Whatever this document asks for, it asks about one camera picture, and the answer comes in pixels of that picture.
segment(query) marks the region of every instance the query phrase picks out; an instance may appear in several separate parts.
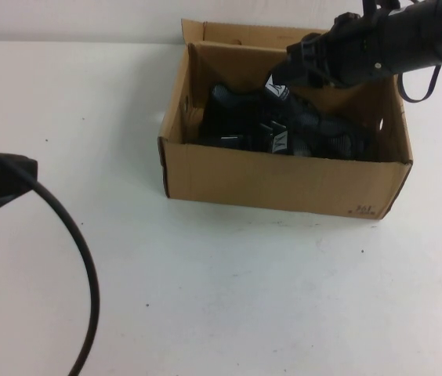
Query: black cable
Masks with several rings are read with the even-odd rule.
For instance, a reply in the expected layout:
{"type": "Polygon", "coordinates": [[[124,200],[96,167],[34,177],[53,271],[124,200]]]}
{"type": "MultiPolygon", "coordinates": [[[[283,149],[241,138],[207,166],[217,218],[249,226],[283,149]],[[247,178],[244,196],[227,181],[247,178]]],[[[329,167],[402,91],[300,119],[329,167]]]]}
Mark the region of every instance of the black cable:
{"type": "Polygon", "coordinates": [[[74,362],[73,367],[68,376],[78,376],[82,370],[87,357],[89,356],[90,349],[96,337],[97,324],[99,322],[100,314],[100,292],[99,292],[99,282],[97,280],[96,266],[92,260],[92,255],[90,254],[89,246],[85,242],[85,239],[80,232],[77,224],[71,218],[70,214],[63,207],[63,205],[38,181],[33,179],[27,172],[22,168],[17,167],[13,162],[0,156],[0,168],[8,173],[14,175],[24,184],[29,186],[34,192],[38,194],[59,216],[60,220],[64,223],[67,230],[73,237],[74,242],[78,246],[80,255],[82,256],[83,262],[85,264],[85,269],[87,270],[87,277],[89,279],[89,290],[90,290],[90,318],[89,318],[89,328],[87,329],[87,334],[85,335],[85,340],[83,342],[82,349],[78,354],[78,358],[74,362]]]}
{"type": "Polygon", "coordinates": [[[402,99],[409,103],[420,103],[431,97],[433,91],[435,90],[435,86],[437,85],[437,79],[439,78],[439,73],[441,68],[442,68],[441,65],[437,65],[433,70],[432,79],[430,80],[430,85],[428,87],[428,92],[426,92],[426,95],[423,97],[423,99],[412,99],[409,97],[404,87],[404,74],[402,73],[399,74],[399,77],[397,78],[397,86],[399,88],[399,94],[402,97],[402,99]]]}

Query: white surface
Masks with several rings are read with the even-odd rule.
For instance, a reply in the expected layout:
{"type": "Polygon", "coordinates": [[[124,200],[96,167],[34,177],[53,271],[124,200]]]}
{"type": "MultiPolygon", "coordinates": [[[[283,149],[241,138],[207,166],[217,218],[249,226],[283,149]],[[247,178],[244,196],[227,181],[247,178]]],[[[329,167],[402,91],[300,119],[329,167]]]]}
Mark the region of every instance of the white surface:
{"type": "Polygon", "coordinates": [[[0,0],[0,40],[180,42],[181,18],[330,28],[361,10],[362,0],[0,0]]]}
{"type": "MultiPolygon", "coordinates": [[[[180,53],[0,42],[0,151],[38,159],[99,271],[83,374],[442,375],[442,75],[407,105],[415,166],[371,222],[167,200],[155,137],[180,53]]],[[[88,307],[56,216],[32,193],[0,210],[0,374],[67,374],[88,307]]]]}

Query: white table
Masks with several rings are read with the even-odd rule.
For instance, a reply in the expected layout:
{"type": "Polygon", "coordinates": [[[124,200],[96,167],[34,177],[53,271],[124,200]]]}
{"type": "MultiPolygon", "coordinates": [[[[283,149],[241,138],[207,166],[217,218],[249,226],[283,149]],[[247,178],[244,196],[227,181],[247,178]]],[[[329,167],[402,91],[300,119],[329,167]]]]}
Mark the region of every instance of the white table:
{"type": "MultiPolygon", "coordinates": [[[[442,375],[442,76],[407,105],[415,166],[383,221],[234,208],[163,192],[182,48],[0,42],[0,151],[39,161],[99,272],[82,374],[442,375]]],[[[1,209],[0,374],[67,374],[88,315],[58,218],[32,193],[1,209]]]]}

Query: white wall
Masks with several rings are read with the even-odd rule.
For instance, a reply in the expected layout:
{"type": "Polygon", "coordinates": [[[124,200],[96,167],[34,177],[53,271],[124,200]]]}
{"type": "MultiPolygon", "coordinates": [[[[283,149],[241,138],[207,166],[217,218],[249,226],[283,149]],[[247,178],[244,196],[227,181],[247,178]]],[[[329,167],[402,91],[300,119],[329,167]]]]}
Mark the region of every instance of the white wall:
{"type": "Polygon", "coordinates": [[[182,17],[329,28],[362,0],[0,0],[0,40],[179,42],[182,17]]]}

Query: open cardboard box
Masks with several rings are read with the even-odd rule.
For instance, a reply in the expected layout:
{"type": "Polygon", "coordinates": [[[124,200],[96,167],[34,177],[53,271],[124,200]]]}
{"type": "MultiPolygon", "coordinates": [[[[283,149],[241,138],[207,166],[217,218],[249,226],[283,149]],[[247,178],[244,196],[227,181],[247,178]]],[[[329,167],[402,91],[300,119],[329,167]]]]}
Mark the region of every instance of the open cardboard box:
{"type": "Polygon", "coordinates": [[[394,79],[352,89],[296,89],[319,110],[375,130],[373,162],[293,157],[188,144],[209,89],[263,87],[285,47],[316,30],[183,21],[186,43],[158,148],[168,197],[381,219],[412,166],[404,106],[394,79]]]}

